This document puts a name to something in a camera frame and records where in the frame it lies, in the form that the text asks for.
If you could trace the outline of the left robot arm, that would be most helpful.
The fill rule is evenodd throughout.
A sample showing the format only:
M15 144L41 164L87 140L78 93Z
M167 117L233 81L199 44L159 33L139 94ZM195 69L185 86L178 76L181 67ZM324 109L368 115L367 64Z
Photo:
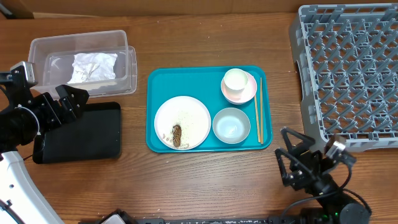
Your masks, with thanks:
M32 84L16 72L1 74L9 107L1 112L1 223L61 223L61 218L33 183L18 146L71 123L83 114L86 90L60 85L55 101L48 93L32 96Z

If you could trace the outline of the white napkin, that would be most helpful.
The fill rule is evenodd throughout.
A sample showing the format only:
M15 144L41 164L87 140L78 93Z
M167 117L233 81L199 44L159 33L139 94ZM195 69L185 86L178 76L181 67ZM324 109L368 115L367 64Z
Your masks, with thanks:
M98 82L116 78L114 66L117 54L78 53L72 63L73 73L68 84Z

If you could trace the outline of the black plastic tray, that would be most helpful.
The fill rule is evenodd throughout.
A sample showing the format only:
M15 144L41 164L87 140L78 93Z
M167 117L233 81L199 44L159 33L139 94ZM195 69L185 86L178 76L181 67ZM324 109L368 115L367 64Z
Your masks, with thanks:
M50 164L120 155L121 106L106 102L86 105L81 118L35 140L32 158L36 164Z

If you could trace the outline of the brown food scrap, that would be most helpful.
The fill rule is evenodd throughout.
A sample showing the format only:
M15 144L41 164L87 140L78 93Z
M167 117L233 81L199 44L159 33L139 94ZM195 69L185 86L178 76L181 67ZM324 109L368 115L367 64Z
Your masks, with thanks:
M182 129L179 124L176 124L172 128L172 141L175 147L181 146Z

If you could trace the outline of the grey dishwasher rack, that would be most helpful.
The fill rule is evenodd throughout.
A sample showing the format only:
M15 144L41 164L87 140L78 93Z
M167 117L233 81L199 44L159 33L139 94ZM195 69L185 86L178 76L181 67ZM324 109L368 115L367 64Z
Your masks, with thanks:
M313 149L397 147L397 4L303 5L289 37Z

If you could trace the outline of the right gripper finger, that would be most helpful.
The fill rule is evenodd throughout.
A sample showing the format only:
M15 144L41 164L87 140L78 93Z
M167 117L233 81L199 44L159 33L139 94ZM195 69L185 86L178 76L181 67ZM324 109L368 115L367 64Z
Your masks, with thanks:
M276 149L275 156L277 158L283 185L284 186L292 185L294 178L292 178L292 179L290 178L291 175L286 171L282 157L286 157L290 161L292 161L294 159L294 157L283 148Z
M280 133L288 152L306 152L309 151L310 147L315 144L314 138L296 132L288 127L283 127L280 130ZM290 138L298 139L300 142L298 144L293 144Z

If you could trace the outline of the clear plastic bin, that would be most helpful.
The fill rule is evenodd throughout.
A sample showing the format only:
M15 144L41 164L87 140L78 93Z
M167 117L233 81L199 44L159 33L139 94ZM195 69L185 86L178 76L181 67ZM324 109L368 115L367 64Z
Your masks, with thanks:
M137 88L136 52L123 30L34 39L29 61L34 90L62 98L73 89L91 98L126 95Z

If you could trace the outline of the grey bowl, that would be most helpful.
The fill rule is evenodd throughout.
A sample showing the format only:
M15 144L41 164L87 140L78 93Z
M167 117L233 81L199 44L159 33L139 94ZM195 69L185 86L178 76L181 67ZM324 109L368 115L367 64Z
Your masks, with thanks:
M243 142L251 131L248 116L237 108L220 110L213 119L213 132L215 136L226 144Z

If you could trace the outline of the teal serving tray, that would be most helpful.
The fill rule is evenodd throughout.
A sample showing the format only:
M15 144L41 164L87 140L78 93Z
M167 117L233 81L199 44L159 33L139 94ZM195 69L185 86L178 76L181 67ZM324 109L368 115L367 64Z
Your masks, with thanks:
M175 96L191 96L201 101L214 117L220 110L231 107L221 92L221 81L224 74L231 66L219 67L185 67L185 68L159 68L148 77L147 82L147 119L146 119L146 143L154 152L174 153L178 152L164 143L165 135L156 135L155 114L163 103ZM267 80L264 71L255 65L240 65L240 69L251 74L262 88L262 103L258 107L263 109L264 142L257 140L255 106L253 101L236 107L249 117L251 131L248 137L238 144L226 144L221 142L210 131L208 137L192 152L222 152L222 151L247 151L267 148L273 139L271 111L267 92Z

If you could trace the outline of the large white plate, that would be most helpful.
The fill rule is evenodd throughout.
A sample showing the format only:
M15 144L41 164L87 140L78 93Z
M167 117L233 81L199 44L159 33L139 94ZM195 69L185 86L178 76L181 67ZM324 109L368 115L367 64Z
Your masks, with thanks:
M172 128L179 124L182 129L181 146L172 141ZM154 130L167 148L187 151L198 147L208 137L211 116L207 107L191 96L176 96L161 104L154 117Z

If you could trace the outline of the brown cardboard backdrop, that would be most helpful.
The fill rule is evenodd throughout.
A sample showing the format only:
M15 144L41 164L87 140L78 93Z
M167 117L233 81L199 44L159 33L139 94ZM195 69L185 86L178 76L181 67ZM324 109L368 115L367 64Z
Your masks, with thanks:
M3 0L18 18L35 13L79 16L159 16L295 12L305 4L370 4L390 0Z

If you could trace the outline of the left wooden chopstick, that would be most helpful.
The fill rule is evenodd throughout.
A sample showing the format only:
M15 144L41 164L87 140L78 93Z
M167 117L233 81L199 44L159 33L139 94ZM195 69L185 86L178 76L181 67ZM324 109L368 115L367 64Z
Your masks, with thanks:
M259 125L259 113L258 113L258 107L257 107L256 94L254 95L254 107L255 107L255 115L256 115L257 141L258 141L258 143L261 143L261 132L260 132L260 125Z

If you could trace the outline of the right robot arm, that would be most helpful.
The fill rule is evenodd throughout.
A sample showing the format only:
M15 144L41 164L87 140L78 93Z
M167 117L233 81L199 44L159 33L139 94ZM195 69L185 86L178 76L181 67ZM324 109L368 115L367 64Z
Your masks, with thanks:
M313 152L314 138L288 127L280 133L286 148L276 149L275 155L282 183L311 196L285 208L279 223L369 223L370 206L346 188L356 162L345 150L346 139L334 135L324 149Z

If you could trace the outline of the white cup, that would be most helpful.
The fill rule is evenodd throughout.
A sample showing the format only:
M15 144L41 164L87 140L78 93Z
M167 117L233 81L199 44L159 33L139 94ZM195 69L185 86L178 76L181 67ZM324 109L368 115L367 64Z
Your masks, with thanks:
M226 91L232 95L242 93L248 84L248 80L247 73L239 68L228 70L223 77Z

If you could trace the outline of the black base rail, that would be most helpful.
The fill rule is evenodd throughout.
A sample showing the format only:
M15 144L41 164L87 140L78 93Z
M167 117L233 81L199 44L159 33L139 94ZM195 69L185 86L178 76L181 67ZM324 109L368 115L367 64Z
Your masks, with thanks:
M267 218L234 218L234 219L188 219L164 220L163 218L133 218L127 212L117 209L99 220L82 220L78 224L131 223L131 224L305 224L300 215L269 216Z

